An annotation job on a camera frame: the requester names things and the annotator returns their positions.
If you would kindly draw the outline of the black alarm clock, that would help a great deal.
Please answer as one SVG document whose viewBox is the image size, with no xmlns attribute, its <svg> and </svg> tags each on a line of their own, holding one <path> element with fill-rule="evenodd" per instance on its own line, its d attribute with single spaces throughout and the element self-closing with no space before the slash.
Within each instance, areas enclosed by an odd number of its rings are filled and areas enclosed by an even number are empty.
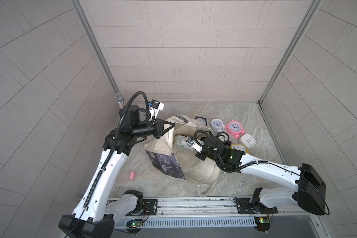
<svg viewBox="0 0 357 238">
<path fill-rule="evenodd" d="M 217 135 L 217 138 L 219 140 L 221 140 L 221 142 L 225 145 L 225 146 L 230 146 L 232 144 L 232 142 L 230 141 L 230 137 L 226 132 L 220 132 Z"/>
</svg>

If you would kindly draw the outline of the silver clock black back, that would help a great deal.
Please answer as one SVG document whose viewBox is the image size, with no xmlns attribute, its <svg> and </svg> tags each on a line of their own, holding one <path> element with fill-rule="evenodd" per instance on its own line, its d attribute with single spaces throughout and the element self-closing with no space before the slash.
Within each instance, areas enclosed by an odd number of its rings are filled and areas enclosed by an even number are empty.
<svg viewBox="0 0 357 238">
<path fill-rule="evenodd" d="M 182 152 L 189 152 L 191 150 L 191 146 L 186 140 L 187 140 L 187 136 L 183 136 L 183 135 L 175 136 L 173 141 L 173 147 Z"/>
</svg>

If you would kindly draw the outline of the white twin-bell alarm clock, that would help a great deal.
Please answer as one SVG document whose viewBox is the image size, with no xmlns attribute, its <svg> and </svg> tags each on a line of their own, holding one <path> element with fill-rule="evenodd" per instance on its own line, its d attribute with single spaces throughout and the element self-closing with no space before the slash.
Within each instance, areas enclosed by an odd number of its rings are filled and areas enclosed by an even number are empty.
<svg viewBox="0 0 357 238">
<path fill-rule="evenodd" d="M 211 123 L 210 123 L 210 127 L 213 130 L 213 132 L 215 133 L 221 133 L 221 132 L 225 132 L 225 125 L 222 122 L 222 120 L 214 118 Z"/>
</svg>

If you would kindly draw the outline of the beige canvas tote bag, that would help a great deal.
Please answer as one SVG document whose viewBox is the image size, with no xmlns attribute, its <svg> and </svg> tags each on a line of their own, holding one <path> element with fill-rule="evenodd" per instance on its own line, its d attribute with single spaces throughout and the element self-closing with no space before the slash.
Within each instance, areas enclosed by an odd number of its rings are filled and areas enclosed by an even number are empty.
<svg viewBox="0 0 357 238">
<path fill-rule="evenodd" d="M 171 116 L 167 119 L 175 124 L 174 137 L 177 135 L 194 136 L 197 130 L 210 131 L 210 128 L 188 116 Z M 197 185 L 199 196 L 209 196 L 216 185 L 221 170 L 209 158 L 204 161 L 195 155 L 197 151 L 182 152 L 173 147 L 174 139 L 152 138 L 143 146 L 152 162 L 159 171 L 173 178 L 184 179 Z"/>
</svg>

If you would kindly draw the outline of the large black round clock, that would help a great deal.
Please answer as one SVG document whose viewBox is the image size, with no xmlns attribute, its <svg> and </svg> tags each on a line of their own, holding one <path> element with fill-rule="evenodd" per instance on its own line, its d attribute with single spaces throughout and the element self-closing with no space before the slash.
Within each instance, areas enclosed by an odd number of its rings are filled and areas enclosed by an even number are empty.
<svg viewBox="0 0 357 238">
<path fill-rule="evenodd" d="M 196 119 L 197 121 L 199 121 L 199 122 L 200 122 L 202 125 L 204 125 L 204 126 L 207 126 L 207 124 L 208 124 L 206 118 L 196 116 L 195 119 Z"/>
</svg>

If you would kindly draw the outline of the pink alarm clock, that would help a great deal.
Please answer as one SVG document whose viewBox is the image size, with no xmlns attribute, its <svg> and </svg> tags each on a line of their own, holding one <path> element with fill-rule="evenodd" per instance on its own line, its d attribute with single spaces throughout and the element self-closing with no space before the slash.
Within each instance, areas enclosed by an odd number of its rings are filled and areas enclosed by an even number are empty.
<svg viewBox="0 0 357 238">
<path fill-rule="evenodd" d="M 232 120 L 226 124 L 226 131 L 235 139 L 239 139 L 241 136 L 245 135 L 246 133 L 243 125 L 235 120 Z"/>
</svg>

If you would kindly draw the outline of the small white alarm clock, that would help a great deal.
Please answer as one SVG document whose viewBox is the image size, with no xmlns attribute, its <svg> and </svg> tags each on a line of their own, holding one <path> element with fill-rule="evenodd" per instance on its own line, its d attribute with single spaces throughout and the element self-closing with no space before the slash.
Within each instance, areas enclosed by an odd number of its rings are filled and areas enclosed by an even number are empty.
<svg viewBox="0 0 357 238">
<path fill-rule="evenodd" d="M 245 133 L 240 137 L 240 142 L 247 148 L 253 148 L 257 144 L 257 140 L 249 133 Z"/>
</svg>

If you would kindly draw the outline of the yellow rectangular alarm clock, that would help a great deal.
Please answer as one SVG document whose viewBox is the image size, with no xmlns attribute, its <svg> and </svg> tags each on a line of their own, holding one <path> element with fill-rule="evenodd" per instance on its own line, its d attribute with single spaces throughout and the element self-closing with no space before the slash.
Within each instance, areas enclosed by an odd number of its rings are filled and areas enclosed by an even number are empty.
<svg viewBox="0 0 357 238">
<path fill-rule="evenodd" d="M 244 153 L 249 153 L 248 148 L 243 144 L 232 144 L 231 148 L 235 150 L 243 151 Z"/>
</svg>

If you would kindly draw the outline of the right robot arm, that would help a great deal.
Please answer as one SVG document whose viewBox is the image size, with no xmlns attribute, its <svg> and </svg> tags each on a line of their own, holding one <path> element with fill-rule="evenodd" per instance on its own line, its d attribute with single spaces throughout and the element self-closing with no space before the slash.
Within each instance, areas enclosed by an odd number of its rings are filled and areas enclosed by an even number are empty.
<svg viewBox="0 0 357 238">
<path fill-rule="evenodd" d="M 325 201 L 326 183 L 316 169 L 303 163 L 301 167 L 286 166 L 256 158 L 240 150 L 227 148 L 212 135 L 201 140 L 191 139 L 191 146 L 197 151 L 197 158 L 214 160 L 225 173 L 243 173 L 258 176 L 280 184 L 280 188 L 257 188 L 250 204 L 257 212 L 277 206 L 298 206 L 314 215 L 328 215 Z"/>
</svg>

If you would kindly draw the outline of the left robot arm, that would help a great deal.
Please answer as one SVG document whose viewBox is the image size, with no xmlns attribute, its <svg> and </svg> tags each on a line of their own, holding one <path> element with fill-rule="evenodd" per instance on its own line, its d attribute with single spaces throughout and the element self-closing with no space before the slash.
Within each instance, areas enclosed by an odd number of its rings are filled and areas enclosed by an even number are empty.
<svg viewBox="0 0 357 238">
<path fill-rule="evenodd" d="M 107 208 L 111 189 L 131 149 L 149 135 L 159 139 L 174 128 L 174 123 L 157 118 L 164 104 L 155 100 L 141 109 L 137 105 L 122 108 L 124 117 L 118 127 L 110 132 L 103 145 L 101 159 L 95 175 L 84 196 L 70 215 L 62 216 L 59 228 L 70 238 L 109 238 L 115 224 L 127 214 L 145 215 L 143 194 L 127 190 L 114 202 L 114 208 Z"/>
</svg>

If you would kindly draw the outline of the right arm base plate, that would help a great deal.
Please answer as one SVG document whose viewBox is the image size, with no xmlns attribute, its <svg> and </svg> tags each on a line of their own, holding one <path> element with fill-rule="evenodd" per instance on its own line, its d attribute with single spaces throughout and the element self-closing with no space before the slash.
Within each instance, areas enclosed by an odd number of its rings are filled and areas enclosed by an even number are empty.
<svg viewBox="0 0 357 238">
<path fill-rule="evenodd" d="M 237 211 L 239 214 L 277 214 L 277 207 L 267 208 L 262 205 L 259 201 L 256 203 L 251 203 L 251 198 L 234 197 L 233 201 L 237 206 Z"/>
</svg>

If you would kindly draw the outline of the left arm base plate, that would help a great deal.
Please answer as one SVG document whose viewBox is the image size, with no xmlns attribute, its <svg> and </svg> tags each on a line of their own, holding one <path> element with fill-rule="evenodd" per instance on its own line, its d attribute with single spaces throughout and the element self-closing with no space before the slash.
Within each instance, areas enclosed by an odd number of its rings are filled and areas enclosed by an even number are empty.
<svg viewBox="0 0 357 238">
<path fill-rule="evenodd" d="M 142 209 L 139 213 L 129 212 L 126 216 L 141 216 L 144 215 L 146 211 L 150 215 L 156 215 L 157 213 L 158 200 L 157 199 L 144 199 Z"/>
</svg>

